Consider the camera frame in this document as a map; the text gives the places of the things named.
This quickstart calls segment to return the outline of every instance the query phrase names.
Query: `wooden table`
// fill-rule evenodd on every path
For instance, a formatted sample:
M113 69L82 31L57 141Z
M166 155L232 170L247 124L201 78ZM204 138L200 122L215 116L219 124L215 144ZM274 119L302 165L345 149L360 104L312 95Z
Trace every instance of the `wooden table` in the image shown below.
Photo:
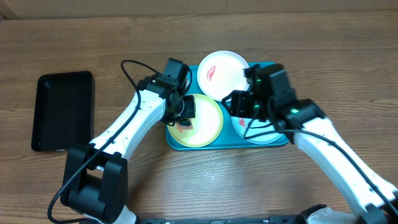
M30 148L37 79L89 70L95 136L131 101L123 59L163 70L169 57L199 64L216 50L284 63L300 98L325 110L378 174L398 185L398 13L358 11L169 16L0 23L0 222L46 223L66 152ZM150 73L128 66L135 81ZM318 166L280 148L174 151L156 124L129 163L128 207L140 217L263 217L317 203L349 211ZM59 219L76 218L58 203Z

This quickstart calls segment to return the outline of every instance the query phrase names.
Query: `yellow plate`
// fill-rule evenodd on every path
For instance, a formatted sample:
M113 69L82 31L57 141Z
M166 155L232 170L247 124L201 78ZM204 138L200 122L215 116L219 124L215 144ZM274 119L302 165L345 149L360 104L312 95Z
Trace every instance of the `yellow plate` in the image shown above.
M192 126L179 124L167 126L172 137L187 147L203 147L212 143L223 129L224 119L220 106L208 96L192 94L195 97L196 118Z

